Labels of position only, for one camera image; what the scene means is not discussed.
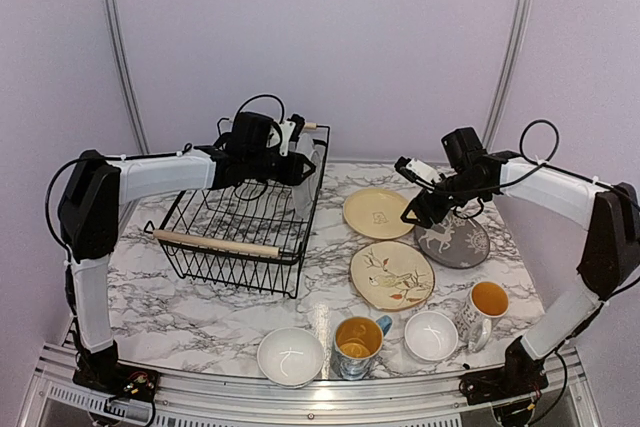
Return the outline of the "red and teal plate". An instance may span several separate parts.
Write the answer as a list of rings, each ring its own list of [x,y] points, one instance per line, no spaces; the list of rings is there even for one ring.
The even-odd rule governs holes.
[[[292,188],[292,199],[295,207],[295,215],[299,219],[307,219],[318,183],[320,173],[320,152],[314,144],[314,140],[308,133],[303,133],[296,146],[296,152],[303,154],[315,166],[315,172],[306,178],[299,186]]]

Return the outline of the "pale yellow round plate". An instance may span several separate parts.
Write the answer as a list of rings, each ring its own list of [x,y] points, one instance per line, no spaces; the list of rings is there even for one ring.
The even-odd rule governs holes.
[[[393,240],[414,228],[401,220],[409,200],[383,188],[365,188],[351,194],[343,205],[345,222],[357,233],[377,240]]]

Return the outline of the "black wire dish rack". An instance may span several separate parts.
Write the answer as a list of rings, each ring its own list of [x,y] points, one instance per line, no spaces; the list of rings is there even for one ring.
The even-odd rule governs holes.
[[[298,297],[331,129],[317,125],[305,132],[321,157],[307,219],[295,215],[293,187],[247,180],[224,190],[182,191],[159,226],[145,225],[179,278]]]

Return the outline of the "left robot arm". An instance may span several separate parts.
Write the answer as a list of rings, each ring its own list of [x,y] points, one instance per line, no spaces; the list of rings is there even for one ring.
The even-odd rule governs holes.
[[[105,156],[87,150],[66,163],[71,174],[52,237],[66,251],[65,295],[76,326],[78,368],[106,392],[125,385],[108,308],[108,265],[119,240],[120,209],[143,198],[186,190],[222,190],[247,180],[299,186],[316,170],[297,146],[314,125],[294,114],[275,120],[239,112],[209,145],[173,153]]]

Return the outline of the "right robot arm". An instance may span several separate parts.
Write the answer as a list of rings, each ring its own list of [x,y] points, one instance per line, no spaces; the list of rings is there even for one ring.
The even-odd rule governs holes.
[[[496,392],[528,393],[546,384],[546,359],[578,337],[614,297],[635,286],[639,277],[639,200],[629,183],[611,184],[556,166],[550,156],[489,152],[471,127],[459,128],[441,140],[451,174],[423,161],[401,157],[396,171],[417,185],[419,193],[401,215],[403,222],[431,227],[471,201],[516,202],[533,221],[518,232],[529,234],[529,246],[549,241],[558,247],[561,228],[569,230],[569,253],[576,261],[563,291],[544,314],[506,348],[501,366],[469,372],[461,390],[472,402]]]

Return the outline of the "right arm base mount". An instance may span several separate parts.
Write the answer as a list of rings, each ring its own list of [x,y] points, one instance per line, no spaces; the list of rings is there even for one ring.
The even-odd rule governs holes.
[[[505,367],[497,367],[465,373],[460,378],[459,391],[468,405],[479,405],[537,394],[548,386],[544,370],[509,373]]]

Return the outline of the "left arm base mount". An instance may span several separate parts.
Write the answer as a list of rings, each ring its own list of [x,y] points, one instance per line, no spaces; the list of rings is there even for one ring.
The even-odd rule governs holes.
[[[115,400],[129,399],[151,403],[155,399],[160,374],[156,370],[116,363],[102,370],[78,368],[73,375],[76,385],[108,394]]]

